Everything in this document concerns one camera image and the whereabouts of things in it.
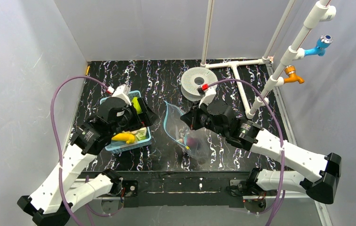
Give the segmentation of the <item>yellow toy banana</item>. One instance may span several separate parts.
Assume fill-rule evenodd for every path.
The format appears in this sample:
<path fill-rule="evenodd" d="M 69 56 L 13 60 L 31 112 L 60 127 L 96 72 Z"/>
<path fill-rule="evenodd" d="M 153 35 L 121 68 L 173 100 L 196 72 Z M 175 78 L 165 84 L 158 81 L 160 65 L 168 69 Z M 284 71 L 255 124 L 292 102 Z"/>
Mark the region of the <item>yellow toy banana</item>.
<path fill-rule="evenodd" d="M 111 138 L 112 141 L 125 142 L 125 144 L 133 144 L 136 142 L 135 136 L 129 133 L 119 133 Z"/>

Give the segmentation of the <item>light blue plastic basket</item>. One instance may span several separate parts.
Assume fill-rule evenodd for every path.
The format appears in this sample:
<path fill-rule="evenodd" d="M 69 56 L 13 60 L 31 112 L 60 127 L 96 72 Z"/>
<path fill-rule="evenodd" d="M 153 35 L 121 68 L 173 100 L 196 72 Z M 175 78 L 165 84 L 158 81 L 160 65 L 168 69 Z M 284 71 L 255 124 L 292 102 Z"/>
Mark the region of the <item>light blue plastic basket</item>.
<path fill-rule="evenodd" d="M 128 94 L 128 97 L 130 100 L 132 100 L 134 97 L 141 97 L 141 93 L 138 90 L 133 90 L 130 91 Z M 100 104 L 102 104 L 108 97 L 104 97 L 100 100 Z M 129 151 L 132 149 L 148 146 L 151 144 L 151 134 L 150 134 L 150 128 L 146 128 L 146 134 L 144 136 L 144 139 L 138 140 L 135 143 L 132 144 L 126 144 L 124 141 L 111 141 L 109 145 L 105 147 L 105 150 L 108 152 L 111 152 L 113 154 L 118 154 L 120 152 L 124 151 Z"/>

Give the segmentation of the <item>clear zip top bag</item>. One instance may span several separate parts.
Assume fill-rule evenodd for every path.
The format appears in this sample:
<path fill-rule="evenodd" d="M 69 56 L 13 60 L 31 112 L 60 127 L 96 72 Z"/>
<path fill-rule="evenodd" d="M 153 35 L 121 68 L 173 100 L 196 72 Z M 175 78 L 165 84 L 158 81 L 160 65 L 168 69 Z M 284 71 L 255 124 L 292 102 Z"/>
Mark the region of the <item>clear zip top bag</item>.
<path fill-rule="evenodd" d="M 166 104 L 166 114 L 163 120 L 163 129 L 166 134 L 183 149 L 183 146 L 178 143 L 178 139 L 185 137 L 196 137 L 199 138 L 204 146 L 206 155 L 204 157 L 191 157 L 197 160 L 199 163 L 203 164 L 208 161 L 210 154 L 210 147 L 207 141 L 207 135 L 205 129 L 191 130 L 188 125 L 186 125 L 180 117 L 184 115 L 183 110 L 174 104 L 170 104 L 167 101 Z"/>

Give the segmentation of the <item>purple toy eggplant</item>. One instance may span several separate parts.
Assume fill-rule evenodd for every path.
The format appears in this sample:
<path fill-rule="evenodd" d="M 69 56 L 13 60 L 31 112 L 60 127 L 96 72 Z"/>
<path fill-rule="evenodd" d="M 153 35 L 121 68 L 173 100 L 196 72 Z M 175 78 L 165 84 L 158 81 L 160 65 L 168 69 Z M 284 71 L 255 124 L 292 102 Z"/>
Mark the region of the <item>purple toy eggplant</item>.
<path fill-rule="evenodd" d="M 177 140 L 183 146 L 184 151 L 191 157 L 204 157 L 206 155 L 204 146 L 199 138 L 185 137 Z"/>

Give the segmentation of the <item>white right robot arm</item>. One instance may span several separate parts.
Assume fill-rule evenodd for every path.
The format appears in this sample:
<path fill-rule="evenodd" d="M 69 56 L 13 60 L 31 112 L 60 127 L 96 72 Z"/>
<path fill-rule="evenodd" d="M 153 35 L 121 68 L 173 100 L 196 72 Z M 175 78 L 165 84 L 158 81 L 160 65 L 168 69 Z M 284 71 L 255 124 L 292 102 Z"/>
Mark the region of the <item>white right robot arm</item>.
<path fill-rule="evenodd" d="M 282 176 L 279 171 L 254 168 L 248 179 L 234 189 L 244 192 L 287 190 L 304 193 L 315 201 L 333 204 L 341 176 L 342 158 L 335 154 L 322 155 L 300 148 L 273 135 L 259 124 L 238 117 L 224 101 L 214 100 L 209 105 L 194 102 L 180 117 L 191 130 L 208 129 L 235 148 L 281 161 L 291 168 Z"/>

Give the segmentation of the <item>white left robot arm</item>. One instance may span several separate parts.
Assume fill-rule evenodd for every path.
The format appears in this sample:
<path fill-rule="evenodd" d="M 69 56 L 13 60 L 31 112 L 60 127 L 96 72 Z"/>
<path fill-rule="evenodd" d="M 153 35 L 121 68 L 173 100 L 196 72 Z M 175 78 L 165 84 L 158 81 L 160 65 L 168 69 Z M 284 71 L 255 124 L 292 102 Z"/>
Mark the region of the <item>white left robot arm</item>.
<path fill-rule="evenodd" d="M 31 195 L 21 196 L 17 205 L 37 226 L 64 226 L 77 209 L 94 198 L 121 194 L 123 177 L 111 169 L 77 188 L 71 186 L 115 135 L 149 127 L 157 118 L 143 97 L 130 104 L 119 97 L 106 98 L 97 113 L 86 118 L 73 134 L 47 179 Z"/>

